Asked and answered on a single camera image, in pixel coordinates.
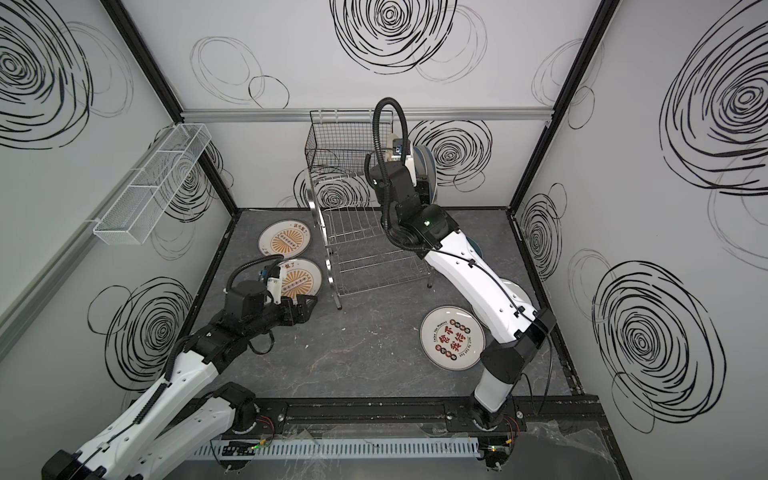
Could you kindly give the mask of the cream floral plate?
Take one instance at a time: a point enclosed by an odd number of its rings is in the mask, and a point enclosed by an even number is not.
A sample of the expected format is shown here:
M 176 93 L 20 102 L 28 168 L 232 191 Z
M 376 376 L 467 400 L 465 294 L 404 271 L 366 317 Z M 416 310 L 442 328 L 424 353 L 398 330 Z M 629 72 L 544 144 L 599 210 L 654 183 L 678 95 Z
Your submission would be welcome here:
M 416 176 L 426 176 L 425 164 L 424 164 L 424 149 L 428 148 L 423 145 L 415 145 L 412 147 L 413 158 L 415 160 Z

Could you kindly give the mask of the orange sunburst plate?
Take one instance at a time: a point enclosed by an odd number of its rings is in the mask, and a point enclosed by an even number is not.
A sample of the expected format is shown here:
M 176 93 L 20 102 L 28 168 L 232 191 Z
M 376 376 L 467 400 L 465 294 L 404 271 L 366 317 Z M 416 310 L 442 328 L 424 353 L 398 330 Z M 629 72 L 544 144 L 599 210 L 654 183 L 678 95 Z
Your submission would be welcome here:
M 323 275 L 316 263 L 294 258 L 280 264 L 281 295 L 296 300 L 299 295 L 315 296 L 322 285 Z
M 296 258 L 311 243 L 311 231 L 299 220 L 278 221 L 263 230 L 258 239 L 259 251 L 264 255 L 282 255 L 285 259 Z

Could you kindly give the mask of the white plate red characters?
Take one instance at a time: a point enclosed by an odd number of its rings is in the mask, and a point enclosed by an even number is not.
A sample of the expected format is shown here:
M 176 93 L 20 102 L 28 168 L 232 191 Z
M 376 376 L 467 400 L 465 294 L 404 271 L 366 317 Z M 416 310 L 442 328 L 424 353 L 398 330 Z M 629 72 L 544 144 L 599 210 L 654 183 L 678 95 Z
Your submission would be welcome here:
M 422 320 L 419 339 L 427 358 L 448 371 L 474 367 L 486 346 L 482 324 L 473 314 L 455 306 L 431 310 Z

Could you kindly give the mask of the blue striped plate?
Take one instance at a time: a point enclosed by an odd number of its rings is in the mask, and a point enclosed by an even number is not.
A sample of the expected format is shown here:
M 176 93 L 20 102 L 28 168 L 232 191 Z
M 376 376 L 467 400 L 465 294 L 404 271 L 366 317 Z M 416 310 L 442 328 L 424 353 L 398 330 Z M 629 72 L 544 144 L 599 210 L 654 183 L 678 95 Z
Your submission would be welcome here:
M 428 182 L 428 200 L 430 203 L 434 203 L 436 198 L 437 169 L 434 155 L 429 148 L 424 149 L 424 158 Z

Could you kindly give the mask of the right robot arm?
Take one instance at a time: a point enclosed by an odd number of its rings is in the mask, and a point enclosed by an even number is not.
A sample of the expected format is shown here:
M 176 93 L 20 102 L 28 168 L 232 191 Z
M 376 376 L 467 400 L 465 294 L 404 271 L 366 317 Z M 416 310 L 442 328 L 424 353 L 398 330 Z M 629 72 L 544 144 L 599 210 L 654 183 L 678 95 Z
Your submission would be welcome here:
M 380 206 L 380 223 L 395 247 L 415 253 L 469 302 L 493 340 L 480 354 L 483 372 L 469 403 L 473 422 L 491 431 L 504 419 L 511 392 L 557 320 L 515 295 L 471 248 L 458 223 L 424 194 L 429 180 L 418 169 L 399 102 L 378 101 L 372 120 L 373 150 L 364 161 L 367 183 Z

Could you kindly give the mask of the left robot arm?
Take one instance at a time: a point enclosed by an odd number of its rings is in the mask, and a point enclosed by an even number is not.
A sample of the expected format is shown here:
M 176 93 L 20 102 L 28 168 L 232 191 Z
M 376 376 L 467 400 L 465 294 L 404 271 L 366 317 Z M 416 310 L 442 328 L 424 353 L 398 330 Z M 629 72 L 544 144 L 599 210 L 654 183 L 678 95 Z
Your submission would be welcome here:
M 76 452 L 56 452 L 42 478 L 161 479 L 221 434 L 248 435 L 264 424 L 274 437 L 277 428 L 251 390 L 234 382 L 205 389 L 241 354 L 259 352 L 254 338 L 310 319 L 316 296 L 281 293 L 283 261 L 273 254 L 235 268 L 223 309 L 176 341 L 155 383 Z

